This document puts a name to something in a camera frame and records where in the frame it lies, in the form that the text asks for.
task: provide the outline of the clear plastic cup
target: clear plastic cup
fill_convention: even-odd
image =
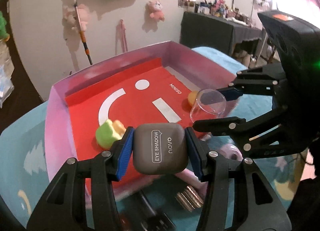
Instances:
[[[222,116],[227,101],[218,91],[204,89],[198,92],[196,101],[190,111],[191,121],[216,119]]]

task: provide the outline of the yellow ball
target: yellow ball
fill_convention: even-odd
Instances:
[[[198,94],[198,91],[192,91],[190,94],[188,94],[188,103],[190,104],[191,107],[196,101],[197,94]]]

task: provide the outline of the star print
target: star print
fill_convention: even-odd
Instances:
[[[281,172],[283,172],[284,167],[287,165],[287,161],[284,159],[284,157],[277,157],[277,164],[276,167],[278,167]]]

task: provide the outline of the pink strap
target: pink strap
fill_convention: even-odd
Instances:
[[[125,26],[123,19],[120,20],[120,27],[121,27],[121,34],[122,34],[122,52],[128,52],[128,44],[127,44],[127,38],[125,35]]]

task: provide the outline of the green toy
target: green toy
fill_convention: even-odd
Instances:
[[[8,41],[10,35],[7,33],[7,30],[5,29],[5,25],[7,25],[7,21],[5,20],[2,12],[0,11],[0,40]]]
[[[121,136],[115,131],[109,119],[96,130],[97,143],[104,149],[109,149],[113,142],[120,139]]]

